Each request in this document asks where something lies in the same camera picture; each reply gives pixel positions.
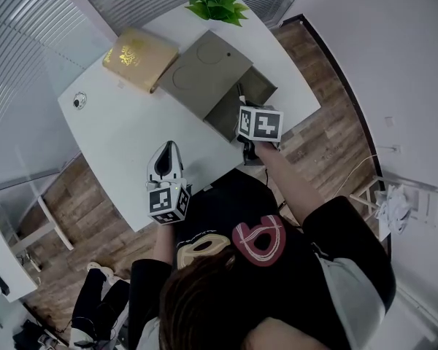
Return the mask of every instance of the graphic print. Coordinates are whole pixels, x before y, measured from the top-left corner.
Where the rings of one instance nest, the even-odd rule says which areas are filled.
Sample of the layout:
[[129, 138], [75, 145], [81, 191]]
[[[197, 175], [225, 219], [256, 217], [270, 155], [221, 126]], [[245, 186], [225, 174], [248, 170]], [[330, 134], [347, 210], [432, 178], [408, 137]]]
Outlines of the graphic print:
[[[260, 235], [271, 237], [266, 250], [260, 250], [255, 242]], [[268, 267], [276, 262], [285, 246], [285, 228], [279, 217], [268, 215], [261, 218], [261, 224], [250, 229], [246, 223], [240, 223], [232, 231], [232, 241], [238, 250], [254, 265]]]
[[193, 262], [195, 257], [216, 255], [230, 245], [230, 240], [222, 235], [210, 233], [201, 237], [192, 244], [187, 244], [178, 249], [177, 268], [181, 269]]

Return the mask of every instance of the green plant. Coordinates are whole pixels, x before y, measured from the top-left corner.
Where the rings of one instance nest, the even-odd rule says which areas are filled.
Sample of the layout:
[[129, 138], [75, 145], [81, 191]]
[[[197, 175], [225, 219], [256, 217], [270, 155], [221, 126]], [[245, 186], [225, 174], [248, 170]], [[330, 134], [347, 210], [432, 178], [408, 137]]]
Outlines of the green plant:
[[248, 8], [236, 0], [189, 0], [186, 7], [204, 20], [222, 20], [242, 27], [239, 20], [247, 20], [242, 14]]

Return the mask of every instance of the open cardboard box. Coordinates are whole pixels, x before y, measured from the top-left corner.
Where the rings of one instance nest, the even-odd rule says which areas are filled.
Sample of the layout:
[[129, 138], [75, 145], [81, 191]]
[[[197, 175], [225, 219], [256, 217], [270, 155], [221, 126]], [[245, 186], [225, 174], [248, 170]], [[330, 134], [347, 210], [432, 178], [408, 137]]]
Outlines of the open cardboard box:
[[189, 47], [159, 79], [160, 86], [227, 141], [235, 138], [241, 101], [262, 105], [276, 87], [253, 62], [211, 31]]
[[235, 130], [239, 122], [240, 106], [243, 105], [239, 100], [237, 89], [239, 83], [242, 84], [245, 98], [258, 105], [264, 105], [277, 89], [262, 73], [251, 67], [222, 97], [203, 121], [229, 142], [236, 137]]

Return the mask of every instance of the crumpled paper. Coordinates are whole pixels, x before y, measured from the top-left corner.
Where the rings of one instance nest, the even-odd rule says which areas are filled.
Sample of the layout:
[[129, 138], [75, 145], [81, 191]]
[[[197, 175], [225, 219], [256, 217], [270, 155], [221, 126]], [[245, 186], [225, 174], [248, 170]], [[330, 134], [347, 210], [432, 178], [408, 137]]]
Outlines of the crumpled paper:
[[388, 191], [377, 190], [374, 194], [379, 206], [374, 216], [400, 235], [407, 226], [412, 209], [404, 193], [404, 185], [388, 185]]

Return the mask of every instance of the black pants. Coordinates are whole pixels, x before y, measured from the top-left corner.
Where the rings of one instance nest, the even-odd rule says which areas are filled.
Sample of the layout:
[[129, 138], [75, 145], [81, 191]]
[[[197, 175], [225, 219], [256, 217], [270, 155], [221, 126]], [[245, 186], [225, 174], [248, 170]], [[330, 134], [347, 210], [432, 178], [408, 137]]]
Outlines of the black pants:
[[100, 270], [89, 270], [72, 315], [72, 327], [87, 333], [95, 341], [112, 339], [112, 328], [125, 308], [130, 292], [130, 284], [119, 280], [101, 300], [105, 281]]

